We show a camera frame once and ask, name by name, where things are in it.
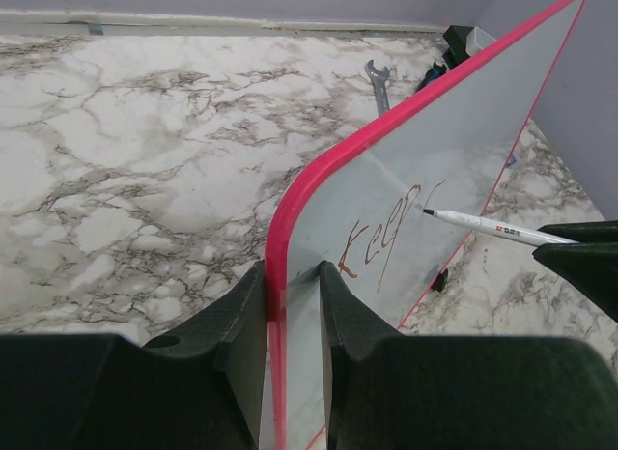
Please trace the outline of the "pink framed whiteboard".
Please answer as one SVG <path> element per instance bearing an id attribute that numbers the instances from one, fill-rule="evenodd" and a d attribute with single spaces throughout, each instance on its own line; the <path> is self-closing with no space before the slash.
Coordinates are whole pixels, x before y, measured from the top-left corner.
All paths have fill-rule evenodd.
<path id="1" fill-rule="evenodd" d="M 319 264 L 401 326 L 467 234 L 425 208 L 485 209 L 584 1 L 547 7 L 293 181 L 265 249 L 276 448 L 310 447 L 324 423 Z"/>

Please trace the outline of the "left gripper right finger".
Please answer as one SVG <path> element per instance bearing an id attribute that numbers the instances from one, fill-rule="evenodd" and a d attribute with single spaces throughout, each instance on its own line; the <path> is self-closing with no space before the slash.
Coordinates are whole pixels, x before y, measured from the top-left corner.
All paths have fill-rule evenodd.
<path id="1" fill-rule="evenodd" d="M 320 265 L 331 449 L 613 449 L 617 384 L 571 338 L 406 336 Z"/>

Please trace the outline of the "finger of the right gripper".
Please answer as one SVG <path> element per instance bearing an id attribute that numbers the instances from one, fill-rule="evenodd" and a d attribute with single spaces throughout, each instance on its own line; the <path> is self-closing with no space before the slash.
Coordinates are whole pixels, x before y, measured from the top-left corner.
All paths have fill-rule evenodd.
<path id="1" fill-rule="evenodd" d="M 616 243 L 545 244 L 532 255 L 617 321 Z"/>
<path id="2" fill-rule="evenodd" d="M 548 224 L 539 231 L 581 243 L 618 242 L 617 220 Z"/>

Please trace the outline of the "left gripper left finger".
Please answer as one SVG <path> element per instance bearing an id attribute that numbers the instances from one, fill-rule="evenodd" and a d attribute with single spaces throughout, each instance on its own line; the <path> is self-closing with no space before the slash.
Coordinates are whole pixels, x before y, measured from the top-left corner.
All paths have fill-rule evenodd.
<path id="1" fill-rule="evenodd" d="M 265 268 L 137 346 L 116 334 L 1 339 L 5 449 L 255 449 L 267 353 Z"/>

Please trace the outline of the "white marker pen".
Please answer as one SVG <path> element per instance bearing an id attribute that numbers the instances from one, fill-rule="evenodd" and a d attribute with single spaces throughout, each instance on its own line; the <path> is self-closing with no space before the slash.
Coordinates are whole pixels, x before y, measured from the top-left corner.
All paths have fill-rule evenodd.
<path id="1" fill-rule="evenodd" d="M 456 211 L 439 211 L 432 209 L 423 209 L 423 212 L 428 216 L 439 219 L 445 223 L 533 247 L 540 247 L 545 244 L 576 243 L 576 240 L 558 237 L 549 233 L 527 229 L 486 217 Z"/>

